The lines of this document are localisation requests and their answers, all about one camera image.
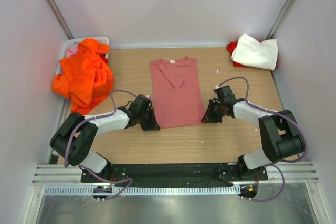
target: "orange shirt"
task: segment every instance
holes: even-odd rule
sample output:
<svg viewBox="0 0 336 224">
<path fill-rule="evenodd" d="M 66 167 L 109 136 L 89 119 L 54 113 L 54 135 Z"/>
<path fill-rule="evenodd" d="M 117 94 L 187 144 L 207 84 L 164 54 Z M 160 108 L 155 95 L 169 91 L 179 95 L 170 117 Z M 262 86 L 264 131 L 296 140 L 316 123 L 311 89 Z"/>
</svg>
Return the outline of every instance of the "orange shirt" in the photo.
<svg viewBox="0 0 336 224">
<path fill-rule="evenodd" d="M 112 70 L 100 57 L 109 50 L 109 45 L 85 39 L 75 55 L 59 61 L 63 74 L 54 77 L 52 90 L 70 98 L 71 112 L 88 114 L 113 90 Z"/>
</svg>

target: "wooden surface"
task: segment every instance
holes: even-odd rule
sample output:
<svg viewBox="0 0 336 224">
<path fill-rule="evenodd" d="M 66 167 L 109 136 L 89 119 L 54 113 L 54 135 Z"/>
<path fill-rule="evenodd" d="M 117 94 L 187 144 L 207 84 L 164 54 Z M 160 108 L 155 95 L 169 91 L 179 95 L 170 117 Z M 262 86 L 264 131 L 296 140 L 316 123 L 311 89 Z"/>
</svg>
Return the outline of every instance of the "wooden surface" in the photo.
<svg viewBox="0 0 336 224">
<path fill-rule="evenodd" d="M 214 97 L 217 84 L 233 76 L 244 76 L 250 83 L 249 100 L 268 109 L 281 110 L 278 93 L 270 71 L 255 68 L 233 67 L 225 48 L 172 48 L 112 50 L 109 66 L 115 76 L 115 89 L 135 94 L 152 95 L 150 61 L 180 59 L 189 56 L 197 59 L 198 76 L 204 110 Z M 245 97 L 243 80 L 229 83 L 237 98 Z M 133 97 L 115 93 L 117 106 L 126 105 Z M 113 109 L 107 98 L 90 114 Z M 261 146 L 259 129 L 239 119 L 223 117 L 222 123 L 186 126 L 160 131 L 144 132 L 140 126 L 117 130 L 96 137 L 92 150 L 99 152 L 112 163 L 209 163 L 235 162 Z"/>
</svg>

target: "white wall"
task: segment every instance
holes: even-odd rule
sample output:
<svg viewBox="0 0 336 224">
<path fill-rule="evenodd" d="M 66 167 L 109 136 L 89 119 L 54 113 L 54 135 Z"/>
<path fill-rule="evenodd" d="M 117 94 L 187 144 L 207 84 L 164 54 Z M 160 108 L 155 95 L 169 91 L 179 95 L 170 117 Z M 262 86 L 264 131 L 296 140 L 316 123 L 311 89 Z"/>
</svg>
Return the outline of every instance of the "white wall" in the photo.
<svg viewBox="0 0 336 224">
<path fill-rule="evenodd" d="M 0 0 L 0 222 L 19 223 L 46 163 L 61 98 L 51 92 L 66 37 L 45 0 Z"/>
<path fill-rule="evenodd" d="M 336 0 L 296 0 L 276 34 L 275 80 L 285 108 L 306 131 L 313 161 L 336 209 Z"/>
<path fill-rule="evenodd" d="M 222 46 L 264 39 L 285 0 L 55 0 L 73 35 L 115 47 Z"/>
</svg>

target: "laundry basket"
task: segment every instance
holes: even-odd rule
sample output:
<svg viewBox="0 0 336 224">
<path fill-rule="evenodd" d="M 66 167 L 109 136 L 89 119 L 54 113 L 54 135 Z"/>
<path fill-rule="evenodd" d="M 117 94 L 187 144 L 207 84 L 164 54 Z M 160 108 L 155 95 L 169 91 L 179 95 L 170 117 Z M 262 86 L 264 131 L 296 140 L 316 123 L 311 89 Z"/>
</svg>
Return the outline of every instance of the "laundry basket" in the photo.
<svg viewBox="0 0 336 224">
<path fill-rule="evenodd" d="M 109 39 L 107 37 L 90 37 L 91 39 L 95 39 L 96 41 L 98 41 L 99 43 L 104 43 L 104 44 L 109 44 Z M 73 46 L 78 45 L 79 43 L 81 43 L 83 40 L 85 40 L 87 38 L 80 38 L 80 39 L 71 39 L 68 40 L 67 42 L 65 42 L 62 46 L 62 51 L 60 53 L 59 59 L 65 59 L 67 57 L 67 49 L 71 48 Z M 61 74 L 63 73 L 62 69 L 61 69 L 61 65 L 58 63 L 57 65 L 57 69 L 56 69 L 56 74 Z"/>
</svg>

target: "pink t-shirt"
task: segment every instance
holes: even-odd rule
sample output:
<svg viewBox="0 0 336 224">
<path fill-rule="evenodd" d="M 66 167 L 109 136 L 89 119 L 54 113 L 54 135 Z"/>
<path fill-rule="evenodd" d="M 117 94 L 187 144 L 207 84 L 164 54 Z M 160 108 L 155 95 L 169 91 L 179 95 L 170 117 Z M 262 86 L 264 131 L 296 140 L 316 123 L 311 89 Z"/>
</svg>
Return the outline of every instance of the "pink t-shirt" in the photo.
<svg viewBox="0 0 336 224">
<path fill-rule="evenodd" d="M 154 113 L 161 128 L 201 125 L 201 101 L 195 58 L 151 61 Z"/>
</svg>

